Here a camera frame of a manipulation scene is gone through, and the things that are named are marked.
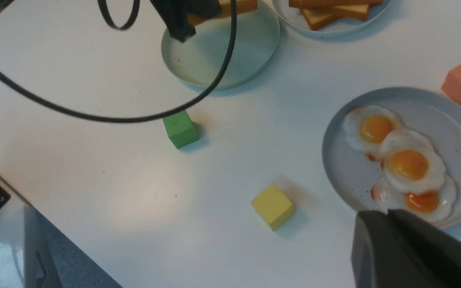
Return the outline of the right gripper own finger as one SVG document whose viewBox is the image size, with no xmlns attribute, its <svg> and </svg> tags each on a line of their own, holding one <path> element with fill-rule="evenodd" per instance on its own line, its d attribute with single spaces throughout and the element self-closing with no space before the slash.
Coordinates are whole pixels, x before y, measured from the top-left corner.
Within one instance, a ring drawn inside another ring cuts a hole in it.
<svg viewBox="0 0 461 288">
<path fill-rule="evenodd" d="M 351 263 L 357 288 L 461 288 L 461 241 L 405 210 L 358 212 Z"/>
</svg>

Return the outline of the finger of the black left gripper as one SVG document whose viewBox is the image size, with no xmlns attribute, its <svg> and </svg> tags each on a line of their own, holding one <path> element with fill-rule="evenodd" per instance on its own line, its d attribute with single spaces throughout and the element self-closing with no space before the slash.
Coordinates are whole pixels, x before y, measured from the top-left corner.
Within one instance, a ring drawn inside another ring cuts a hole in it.
<svg viewBox="0 0 461 288">
<path fill-rule="evenodd" d="M 162 18 L 171 38 L 184 43 L 196 34 L 188 15 L 208 20 L 222 12 L 217 0 L 152 0 L 151 4 Z"/>
</svg>

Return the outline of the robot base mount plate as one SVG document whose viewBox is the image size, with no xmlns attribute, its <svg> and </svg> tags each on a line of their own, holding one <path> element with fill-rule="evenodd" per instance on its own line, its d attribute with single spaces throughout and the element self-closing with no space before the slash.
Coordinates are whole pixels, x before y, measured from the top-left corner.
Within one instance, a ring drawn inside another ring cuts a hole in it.
<svg viewBox="0 0 461 288">
<path fill-rule="evenodd" d="M 0 288 L 119 288 L 0 176 Z"/>
</svg>

